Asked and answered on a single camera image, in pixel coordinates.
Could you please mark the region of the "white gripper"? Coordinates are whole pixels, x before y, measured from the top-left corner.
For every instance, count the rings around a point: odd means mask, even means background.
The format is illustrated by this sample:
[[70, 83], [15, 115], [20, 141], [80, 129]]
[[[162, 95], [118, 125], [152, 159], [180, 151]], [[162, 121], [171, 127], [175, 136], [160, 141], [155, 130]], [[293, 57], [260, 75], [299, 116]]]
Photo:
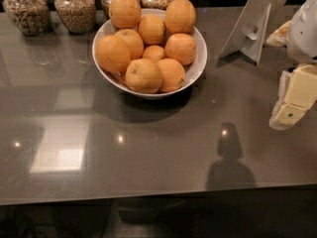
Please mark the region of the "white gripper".
[[266, 39], [268, 45], [284, 47], [290, 58], [301, 62], [284, 71], [279, 80], [278, 101], [269, 119], [275, 130], [286, 130], [300, 121], [317, 101], [317, 0], [306, 0], [290, 21]]

